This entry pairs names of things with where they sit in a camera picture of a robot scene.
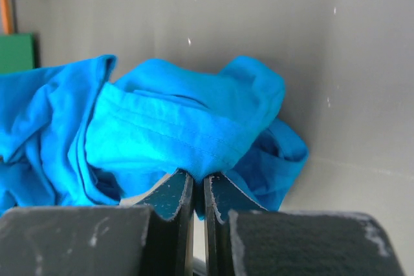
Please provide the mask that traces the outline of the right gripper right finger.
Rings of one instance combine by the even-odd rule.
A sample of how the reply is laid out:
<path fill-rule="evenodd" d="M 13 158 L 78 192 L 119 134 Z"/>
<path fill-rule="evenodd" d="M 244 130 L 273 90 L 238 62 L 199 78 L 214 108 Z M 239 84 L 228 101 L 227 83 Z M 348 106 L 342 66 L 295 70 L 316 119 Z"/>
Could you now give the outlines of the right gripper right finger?
<path fill-rule="evenodd" d="M 363 213 L 270 212 L 221 173 L 204 179 L 208 275 L 402 275 L 381 225 Z"/>

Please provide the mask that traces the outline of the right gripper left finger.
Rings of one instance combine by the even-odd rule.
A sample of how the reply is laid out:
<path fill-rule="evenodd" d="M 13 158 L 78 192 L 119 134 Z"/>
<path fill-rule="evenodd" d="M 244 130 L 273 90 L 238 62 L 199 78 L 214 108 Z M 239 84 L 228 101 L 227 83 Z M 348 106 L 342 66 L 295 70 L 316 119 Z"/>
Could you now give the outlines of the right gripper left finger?
<path fill-rule="evenodd" d="M 191 275 L 193 178 L 177 171 L 132 206 L 15 207 L 2 275 Z"/>

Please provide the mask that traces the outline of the blue t-shirt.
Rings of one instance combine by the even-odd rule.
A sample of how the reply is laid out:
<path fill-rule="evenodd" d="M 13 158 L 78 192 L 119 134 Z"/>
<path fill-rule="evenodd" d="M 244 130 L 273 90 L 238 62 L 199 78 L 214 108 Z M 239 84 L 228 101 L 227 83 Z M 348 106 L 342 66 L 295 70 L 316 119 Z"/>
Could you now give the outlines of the blue t-shirt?
<path fill-rule="evenodd" d="M 216 74 L 103 55 L 1 76 L 1 211 L 117 205 L 178 169 L 222 172 L 279 209 L 309 150 L 278 118 L 283 78 L 239 56 Z"/>

